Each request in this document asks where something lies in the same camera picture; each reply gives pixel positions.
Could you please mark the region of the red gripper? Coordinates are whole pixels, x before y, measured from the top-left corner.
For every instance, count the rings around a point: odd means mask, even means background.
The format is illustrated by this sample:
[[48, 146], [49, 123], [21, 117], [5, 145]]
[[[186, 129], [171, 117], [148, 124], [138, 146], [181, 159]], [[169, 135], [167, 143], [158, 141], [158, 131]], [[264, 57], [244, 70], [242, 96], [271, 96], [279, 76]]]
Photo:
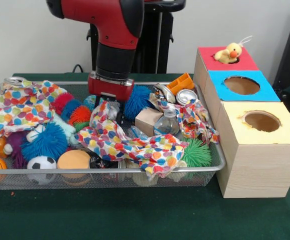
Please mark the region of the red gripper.
[[116, 115], [116, 122], [122, 123], [125, 109], [125, 102], [130, 98], [135, 82], [133, 79], [108, 80], [100, 77], [95, 71], [88, 75], [88, 91], [91, 95], [96, 95], [94, 107], [98, 107], [102, 102], [101, 96], [113, 97], [119, 101], [119, 111]]

